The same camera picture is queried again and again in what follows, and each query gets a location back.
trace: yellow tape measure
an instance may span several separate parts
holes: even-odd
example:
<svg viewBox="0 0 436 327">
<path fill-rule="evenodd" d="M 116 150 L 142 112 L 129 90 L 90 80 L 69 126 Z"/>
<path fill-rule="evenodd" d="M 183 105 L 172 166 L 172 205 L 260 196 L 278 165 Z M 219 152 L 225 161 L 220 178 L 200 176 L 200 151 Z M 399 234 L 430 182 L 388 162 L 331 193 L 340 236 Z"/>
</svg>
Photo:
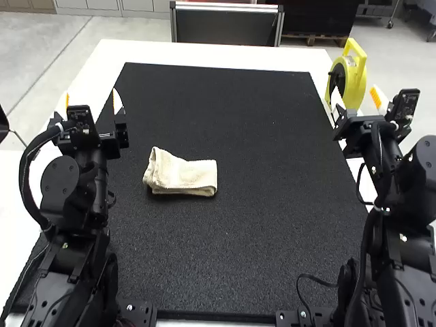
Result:
<svg viewBox="0 0 436 327">
<path fill-rule="evenodd" d="M 353 50 L 355 57 L 349 54 Z M 341 94 L 347 108 L 359 109 L 367 87 L 367 54 L 355 41 L 349 37 L 342 56 L 337 58 L 328 73 L 326 101 L 331 109 L 330 97 L 335 87 Z"/>
</svg>

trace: metal frame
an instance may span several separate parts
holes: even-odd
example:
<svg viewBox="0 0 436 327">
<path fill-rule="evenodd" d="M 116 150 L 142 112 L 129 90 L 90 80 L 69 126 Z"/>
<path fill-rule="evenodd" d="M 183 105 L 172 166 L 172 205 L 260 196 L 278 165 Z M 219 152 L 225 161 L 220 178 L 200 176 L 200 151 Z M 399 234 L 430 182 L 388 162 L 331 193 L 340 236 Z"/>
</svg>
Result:
<svg viewBox="0 0 436 327">
<path fill-rule="evenodd" d="M 285 21 L 285 10 L 282 5 L 279 5 L 277 14 L 277 28 L 275 32 L 274 46 L 279 47 L 281 42 L 281 33 L 283 32 L 283 22 Z"/>
<path fill-rule="evenodd" d="M 177 38 L 177 10 L 195 10 L 195 11 L 228 11 L 234 12 L 258 12 L 258 13 L 276 13 L 277 28 L 275 33 L 274 47 L 280 46 L 281 34 L 283 31 L 283 22 L 285 20 L 285 11 L 282 5 L 258 5 L 250 3 L 203 3 L 203 2 L 183 2 L 170 1 L 170 23 L 171 23 L 171 41 L 178 42 Z"/>
</svg>

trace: folded towel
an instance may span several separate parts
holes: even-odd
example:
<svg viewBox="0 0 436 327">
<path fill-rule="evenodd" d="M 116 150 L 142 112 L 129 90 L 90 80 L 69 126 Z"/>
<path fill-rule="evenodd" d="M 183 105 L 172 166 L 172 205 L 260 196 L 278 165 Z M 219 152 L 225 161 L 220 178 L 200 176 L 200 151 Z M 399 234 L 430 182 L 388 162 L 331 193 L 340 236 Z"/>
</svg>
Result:
<svg viewBox="0 0 436 327">
<path fill-rule="evenodd" d="M 217 162 L 186 161 L 154 146 L 142 182 L 153 194 L 213 196 L 218 188 Z"/>
</svg>

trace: wire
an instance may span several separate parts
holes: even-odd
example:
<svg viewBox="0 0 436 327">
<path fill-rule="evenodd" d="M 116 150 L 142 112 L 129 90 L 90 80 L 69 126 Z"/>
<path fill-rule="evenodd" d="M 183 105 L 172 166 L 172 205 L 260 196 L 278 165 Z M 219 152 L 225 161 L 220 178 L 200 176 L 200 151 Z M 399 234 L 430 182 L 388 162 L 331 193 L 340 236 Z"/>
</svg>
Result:
<svg viewBox="0 0 436 327">
<path fill-rule="evenodd" d="M 365 163 L 362 163 L 362 164 L 360 165 L 360 167 L 359 167 L 359 173 L 357 174 L 356 196 L 357 196 L 357 199 L 359 200 L 359 202 L 360 202 L 361 204 L 364 204 L 365 206 L 372 206 L 373 203 L 372 203 L 372 202 L 364 201 L 364 200 L 362 199 L 362 195 L 360 194 L 360 177 L 362 177 L 362 171 L 363 171 L 363 168 L 364 168 L 364 167 L 365 167 Z"/>
<path fill-rule="evenodd" d="M 131 322 L 130 320 L 128 320 L 127 318 L 121 318 L 121 321 L 123 322 L 123 324 L 127 324 L 129 327 L 135 327 L 135 324 L 133 322 Z"/>
<path fill-rule="evenodd" d="M 316 276 L 313 276 L 311 274 L 305 274 L 305 273 L 299 274 L 299 276 L 297 277 L 297 282 L 296 282 L 296 289 L 297 289 L 298 298 L 300 299 L 302 305 L 305 306 L 307 312 L 309 313 L 309 320 L 310 320 L 310 322 L 312 322 L 312 312 L 311 312 L 311 310 L 309 308 L 309 305 L 307 304 L 307 302 L 304 300 L 304 298 L 302 297 L 302 295 L 300 293 L 300 288 L 299 288 L 298 282 L 302 278 L 310 279 L 310 280 L 312 280 L 312 281 L 314 281 L 314 282 L 316 282 L 318 284 L 321 284 L 321 285 L 329 287 L 329 288 L 336 288 L 336 287 L 338 287 L 338 284 L 337 283 L 333 284 L 333 283 L 329 283 L 327 281 L 323 281 L 322 279 L 320 279 L 320 278 L 318 278 Z"/>
<path fill-rule="evenodd" d="M 114 198 L 114 200 L 113 200 L 111 203 L 108 204 L 108 209 L 110 209 L 110 208 L 112 208 L 112 207 L 116 204 L 116 195 L 115 195 L 115 193 L 112 192 L 112 191 L 108 191 L 108 195 L 109 195 L 111 198 Z"/>
<path fill-rule="evenodd" d="M 365 221 L 365 227 L 363 230 L 362 242 L 360 244 L 360 262 L 359 262 L 359 278 L 356 283 L 356 288 L 354 289 L 352 299 L 349 302 L 347 313 L 345 314 L 344 327 L 351 327 L 352 317 L 354 317 L 354 311 L 358 304 L 358 298 L 363 291 L 363 285 L 365 282 L 365 277 L 367 274 L 367 251 L 369 239 L 372 235 L 373 227 L 375 222 L 380 217 L 381 213 L 375 209 L 371 210 L 368 214 L 367 221 Z"/>
<path fill-rule="evenodd" d="M 64 121 L 61 123 L 64 131 L 69 131 L 75 128 L 76 123 L 73 121 Z M 22 198 L 22 203 L 24 204 L 26 210 L 29 212 L 30 216 L 40 225 L 42 231 L 46 233 L 52 227 L 51 222 L 47 220 L 37 207 L 35 200 L 32 196 L 32 191 L 29 184 L 29 171 L 30 165 L 38 151 L 49 141 L 54 140 L 61 134 L 61 128 L 57 125 L 47 129 L 40 135 L 36 136 L 32 142 L 28 145 L 22 154 L 20 160 L 20 167 L 18 170 L 18 180 L 20 185 L 20 194 Z"/>
</svg>

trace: concrete floor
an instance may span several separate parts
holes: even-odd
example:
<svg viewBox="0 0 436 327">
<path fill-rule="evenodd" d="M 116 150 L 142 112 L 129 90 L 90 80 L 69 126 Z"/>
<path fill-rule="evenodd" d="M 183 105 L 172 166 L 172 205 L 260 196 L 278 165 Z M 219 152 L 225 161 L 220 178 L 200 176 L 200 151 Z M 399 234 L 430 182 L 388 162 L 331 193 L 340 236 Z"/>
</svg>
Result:
<svg viewBox="0 0 436 327">
<path fill-rule="evenodd" d="M 357 21 L 352 37 L 368 54 L 367 89 L 377 84 L 388 97 L 402 88 L 422 92 L 412 134 L 404 141 L 408 150 L 421 136 L 436 134 L 436 44 L 426 43 L 427 28 L 415 20 Z M 30 141 L 47 121 L 60 96 L 68 88 L 98 41 L 170 41 L 169 20 L 104 18 L 46 14 L 0 13 L 0 102 L 9 112 L 11 126 Z M 302 40 L 284 40 L 282 46 L 305 46 Z M 334 60 L 342 49 L 334 42 L 316 41 Z M 362 111 L 373 113 L 369 94 Z M 0 149 L 20 149 L 8 136 Z"/>
</svg>

